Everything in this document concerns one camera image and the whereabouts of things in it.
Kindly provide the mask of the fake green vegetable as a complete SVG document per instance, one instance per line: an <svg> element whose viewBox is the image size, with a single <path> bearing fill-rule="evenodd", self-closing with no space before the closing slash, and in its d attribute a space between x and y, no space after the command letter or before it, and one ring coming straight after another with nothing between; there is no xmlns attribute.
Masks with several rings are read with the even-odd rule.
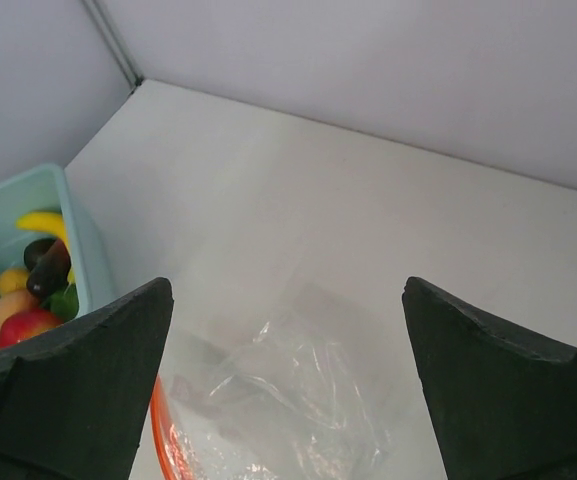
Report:
<svg viewBox="0 0 577 480"><path fill-rule="evenodd" d="M79 299L75 284L69 284L44 300L41 306L52 312L62 322L73 320L79 311Z"/></svg>

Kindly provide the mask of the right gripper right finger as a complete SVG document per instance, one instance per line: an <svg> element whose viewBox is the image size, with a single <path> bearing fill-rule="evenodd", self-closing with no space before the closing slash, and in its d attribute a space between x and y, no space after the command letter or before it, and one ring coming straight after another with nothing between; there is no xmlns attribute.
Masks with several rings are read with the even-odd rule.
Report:
<svg viewBox="0 0 577 480"><path fill-rule="evenodd" d="M402 295L450 479L577 479L577 347L419 278Z"/></svg>

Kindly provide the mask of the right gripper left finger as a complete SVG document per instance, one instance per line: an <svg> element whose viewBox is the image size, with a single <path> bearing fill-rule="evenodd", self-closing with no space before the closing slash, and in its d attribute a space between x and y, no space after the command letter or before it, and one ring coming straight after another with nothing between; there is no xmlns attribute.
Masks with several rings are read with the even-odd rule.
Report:
<svg viewBox="0 0 577 480"><path fill-rule="evenodd" d="M155 278L0 350L0 479L126 479L173 312Z"/></svg>

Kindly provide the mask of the clear zip top bag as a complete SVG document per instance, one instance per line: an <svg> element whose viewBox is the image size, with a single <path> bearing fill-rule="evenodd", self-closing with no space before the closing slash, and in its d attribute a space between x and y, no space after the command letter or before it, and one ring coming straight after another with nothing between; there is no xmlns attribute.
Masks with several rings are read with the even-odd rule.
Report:
<svg viewBox="0 0 577 480"><path fill-rule="evenodd" d="M436 479L407 263L203 253L163 267L171 457L197 479Z"/></svg>

